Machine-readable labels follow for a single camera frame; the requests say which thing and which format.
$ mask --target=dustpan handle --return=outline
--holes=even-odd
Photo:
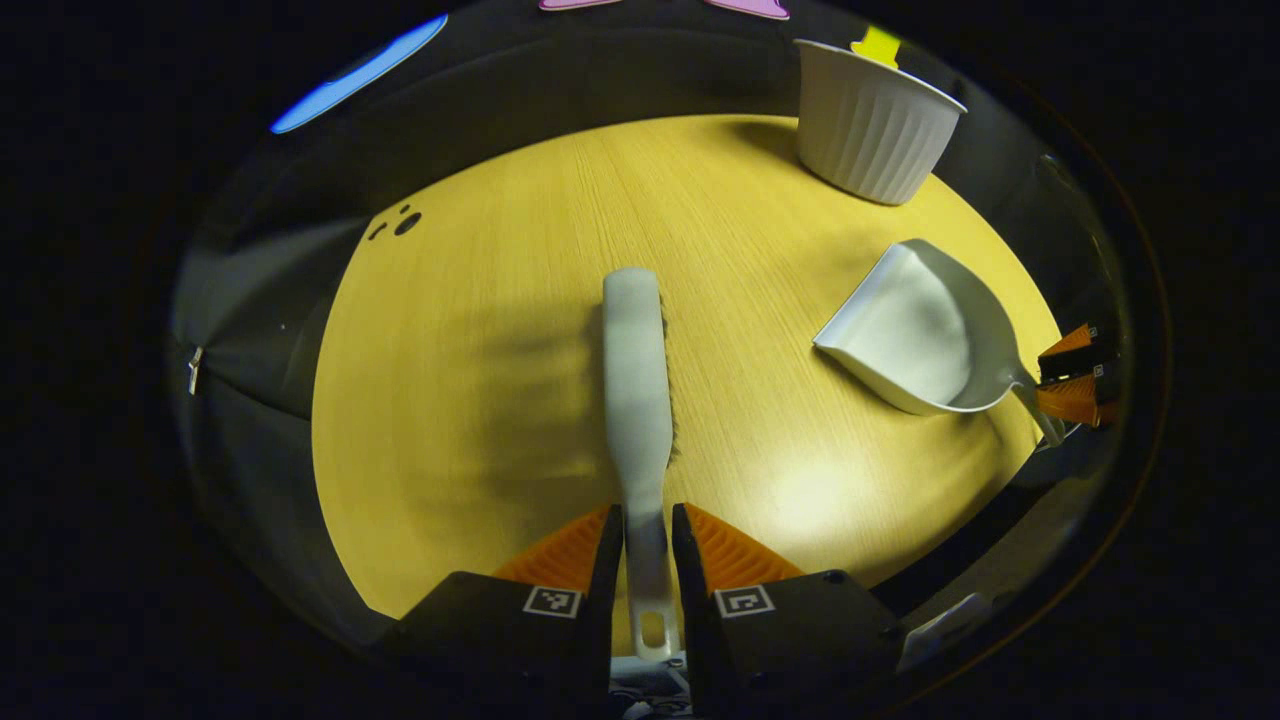
[[[1032,379],[1027,370],[1015,374],[1012,382],[1014,395],[1021,401],[1023,407],[1032,414],[1036,424],[1041,427],[1041,432],[1044,433],[1044,442],[1050,447],[1057,447],[1062,445],[1062,438],[1066,437],[1066,424],[1050,415],[1046,415],[1039,409],[1039,400],[1036,397],[1036,380]]]

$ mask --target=white ceramic bowl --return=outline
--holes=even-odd
[[[924,184],[968,113],[945,92],[849,50],[800,46],[800,161],[831,184],[901,205]]]

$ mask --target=dustpan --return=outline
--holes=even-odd
[[[1000,300],[928,241],[890,246],[813,343],[908,413],[980,413],[1012,391],[1047,443],[1062,442]]]

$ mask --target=brush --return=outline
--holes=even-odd
[[[626,518],[631,638],[641,660],[660,661],[680,650],[680,634],[662,515],[675,425],[662,301],[652,270],[623,268],[604,278],[604,411]],[[660,644],[645,643],[646,616],[660,619]]]

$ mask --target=wood grain surface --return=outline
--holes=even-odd
[[[1039,437],[1016,400],[909,415],[810,341],[913,237],[991,286],[1028,368],[1059,338],[1043,299],[941,181],[899,208],[859,200],[799,164],[795,126],[713,115],[581,132],[374,218],[366,237],[385,227],[343,277],[312,409],[325,523],[370,607],[399,618],[448,573],[492,573],[618,500],[600,300],[627,265],[658,273],[668,323],[668,521],[671,503],[695,502],[806,571],[874,585],[1004,487]],[[631,652],[625,585],[616,655]]]

